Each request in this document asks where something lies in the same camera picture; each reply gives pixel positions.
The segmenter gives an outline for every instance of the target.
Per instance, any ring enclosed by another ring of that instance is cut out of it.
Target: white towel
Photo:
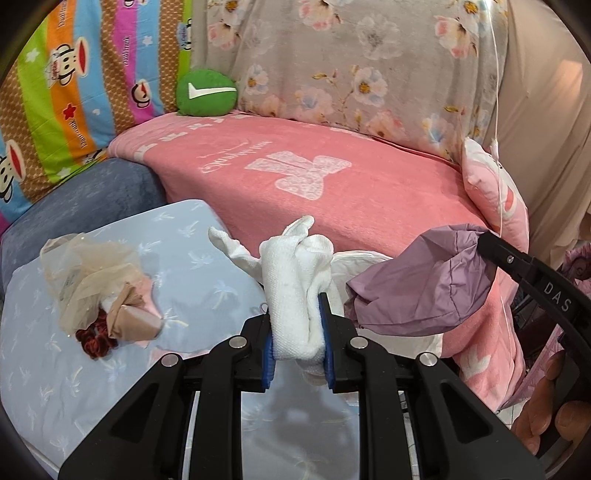
[[[330,272],[333,244],[323,235],[308,236],[313,224],[309,215],[293,222],[281,236],[261,243],[260,258],[225,232],[210,227],[208,235],[217,249],[265,287],[275,359],[296,359],[308,373],[321,375],[324,334],[318,295],[326,292],[336,315],[343,315],[343,304]]]

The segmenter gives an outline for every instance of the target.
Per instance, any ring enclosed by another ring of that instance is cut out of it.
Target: white cable
[[[492,1],[489,0],[486,3],[486,13],[488,15],[488,21],[491,24],[492,42],[495,46],[495,60],[496,60],[495,135],[493,136],[492,142],[491,142],[491,154],[492,154],[492,158],[494,158],[494,160],[496,162],[496,176],[498,178],[498,183],[499,183],[499,219],[500,219],[499,236],[502,238],[502,236],[503,236],[503,198],[502,198],[502,188],[501,188],[501,164],[499,162],[499,139],[498,139],[499,88],[500,88],[500,84],[501,84],[501,68],[499,66],[499,51],[496,46],[495,27],[492,22],[491,5],[492,5]],[[507,317],[507,312],[505,310],[505,300],[503,299],[502,293],[500,291],[499,291],[499,296],[501,297],[501,306],[503,307],[503,315],[505,316],[505,323],[507,326],[507,331],[510,332],[512,325],[509,325],[509,319]]]

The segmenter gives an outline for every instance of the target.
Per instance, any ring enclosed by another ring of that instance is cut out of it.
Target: purple cloth
[[[477,252],[476,225],[424,232],[392,260],[347,282],[345,315],[380,335],[425,336],[460,325],[484,302],[496,266]]]

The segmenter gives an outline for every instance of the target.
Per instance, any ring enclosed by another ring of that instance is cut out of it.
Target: gray cushion
[[[158,177],[148,167],[119,158],[78,174],[33,205],[0,242],[0,294],[12,273],[39,256],[50,238],[90,232],[165,205]]]

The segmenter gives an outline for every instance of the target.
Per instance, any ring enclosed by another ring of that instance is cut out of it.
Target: green pillow
[[[234,82],[214,70],[195,70],[178,81],[177,106],[181,115],[226,115],[237,98]]]

